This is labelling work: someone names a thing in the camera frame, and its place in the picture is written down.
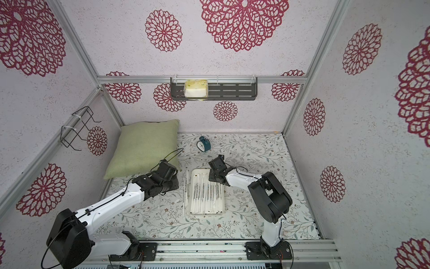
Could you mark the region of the straw pile short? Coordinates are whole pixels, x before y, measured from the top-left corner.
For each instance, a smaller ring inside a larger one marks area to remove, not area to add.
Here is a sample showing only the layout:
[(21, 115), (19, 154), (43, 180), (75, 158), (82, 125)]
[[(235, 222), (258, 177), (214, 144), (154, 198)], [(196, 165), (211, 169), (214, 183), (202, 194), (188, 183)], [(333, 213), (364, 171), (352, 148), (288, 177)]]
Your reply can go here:
[(200, 193), (201, 197), (200, 197), (200, 213), (199, 214), (204, 214), (204, 213), (202, 213), (202, 179), (203, 179), (203, 176), (202, 175), (200, 175), (200, 176), (201, 176), (201, 180), (200, 180), (200, 182), (201, 182), (201, 193)]

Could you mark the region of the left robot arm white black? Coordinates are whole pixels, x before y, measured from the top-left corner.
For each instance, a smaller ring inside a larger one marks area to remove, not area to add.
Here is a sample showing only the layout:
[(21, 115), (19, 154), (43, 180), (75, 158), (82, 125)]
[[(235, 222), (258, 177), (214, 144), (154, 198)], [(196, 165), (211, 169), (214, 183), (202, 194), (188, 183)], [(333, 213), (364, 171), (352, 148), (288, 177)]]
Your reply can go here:
[(119, 261), (142, 259), (144, 248), (129, 231), (101, 236), (96, 231), (122, 211), (149, 198), (179, 188), (178, 169), (163, 159), (155, 171), (131, 178), (125, 187), (103, 200), (77, 211), (61, 211), (47, 239), (59, 266), (73, 269), (87, 258), (108, 256)]

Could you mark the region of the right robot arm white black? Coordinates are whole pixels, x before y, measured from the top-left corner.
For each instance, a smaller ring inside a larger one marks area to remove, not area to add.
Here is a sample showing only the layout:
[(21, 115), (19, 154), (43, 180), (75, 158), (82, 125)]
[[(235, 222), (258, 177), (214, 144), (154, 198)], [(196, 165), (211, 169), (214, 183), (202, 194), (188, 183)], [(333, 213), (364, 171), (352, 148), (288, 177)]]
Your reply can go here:
[(271, 173), (251, 174), (228, 165), (223, 155), (209, 162), (209, 181), (248, 191), (264, 219), (262, 246), (270, 250), (281, 246), (282, 221), (292, 206), (292, 198)]

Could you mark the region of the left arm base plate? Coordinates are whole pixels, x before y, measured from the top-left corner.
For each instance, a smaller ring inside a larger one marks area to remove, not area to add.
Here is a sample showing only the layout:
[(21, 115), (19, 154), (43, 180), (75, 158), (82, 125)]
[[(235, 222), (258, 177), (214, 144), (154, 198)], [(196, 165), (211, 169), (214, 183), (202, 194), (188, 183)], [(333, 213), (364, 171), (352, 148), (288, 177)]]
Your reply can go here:
[(110, 261), (154, 261), (157, 253), (157, 243), (132, 243), (122, 255), (110, 255)]

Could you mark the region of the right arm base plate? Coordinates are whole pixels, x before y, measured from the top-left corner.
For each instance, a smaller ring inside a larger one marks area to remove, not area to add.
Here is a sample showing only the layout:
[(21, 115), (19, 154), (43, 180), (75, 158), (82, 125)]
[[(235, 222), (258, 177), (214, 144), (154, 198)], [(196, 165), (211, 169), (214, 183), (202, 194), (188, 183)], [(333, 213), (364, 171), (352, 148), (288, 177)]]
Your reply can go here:
[(274, 247), (264, 242), (246, 242), (246, 256), (248, 260), (292, 260), (293, 250), (287, 241), (280, 241)]

